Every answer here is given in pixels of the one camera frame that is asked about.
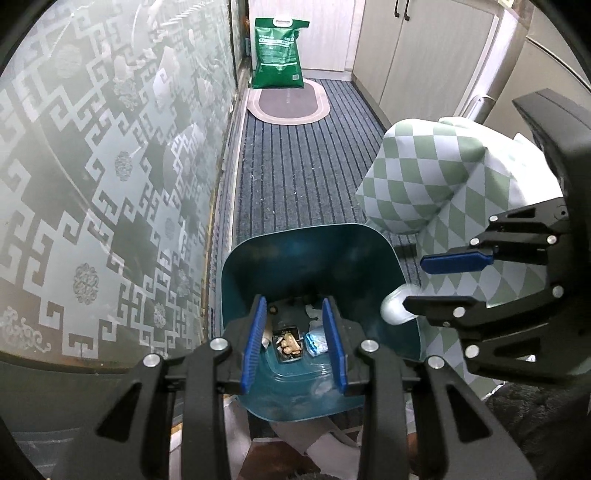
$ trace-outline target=garbage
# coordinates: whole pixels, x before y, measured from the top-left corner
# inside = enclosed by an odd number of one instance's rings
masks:
[[[279,363],[294,362],[302,357],[301,338],[297,327],[284,327],[273,332],[273,344]]]
[[[319,327],[309,331],[304,335],[306,350],[311,356],[319,356],[329,351],[324,335],[324,327]]]
[[[304,88],[296,39],[304,20],[257,18],[255,48],[257,65],[252,88]]]

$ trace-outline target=striped carpet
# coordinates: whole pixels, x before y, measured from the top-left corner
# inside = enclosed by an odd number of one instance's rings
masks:
[[[286,229],[365,223],[355,191],[384,129],[351,82],[315,80],[330,114],[310,125],[271,125],[250,113],[239,179],[236,241]],[[419,283],[414,236],[390,235],[407,281]]]

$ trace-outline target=trash can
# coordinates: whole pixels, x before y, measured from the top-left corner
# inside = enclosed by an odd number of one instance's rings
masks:
[[[359,322],[367,337],[404,358],[419,360],[416,320],[389,325],[380,316],[384,297],[404,284],[389,242],[360,224],[323,225],[251,238],[228,256],[222,271],[222,322],[248,314],[255,295],[267,298],[273,329],[308,332],[306,305],[320,308],[332,295],[341,315]],[[363,397],[345,397],[332,378],[328,354],[304,348],[297,362],[280,363],[275,345],[261,347],[256,380],[241,403],[269,421],[297,421],[359,407]]]

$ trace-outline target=door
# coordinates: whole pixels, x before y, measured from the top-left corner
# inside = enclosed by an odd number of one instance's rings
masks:
[[[410,20],[402,26],[379,104],[393,124],[454,115],[495,20],[490,11],[454,0],[408,1]]]
[[[250,0],[252,64],[256,66],[257,17],[291,17],[310,22],[297,40],[303,69],[344,72],[355,0]]]
[[[379,103],[390,71],[400,29],[405,0],[366,0],[353,74]]]

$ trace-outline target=cabinet door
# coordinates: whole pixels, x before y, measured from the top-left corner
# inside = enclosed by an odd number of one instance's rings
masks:
[[[382,98],[400,36],[405,1],[398,1],[398,18],[394,16],[396,0],[365,2],[353,74],[376,103]]]
[[[408,1],[410,20],[402,26],[380,102],[393,124],[454,115],[495,20],[489,11],[454,0]]]

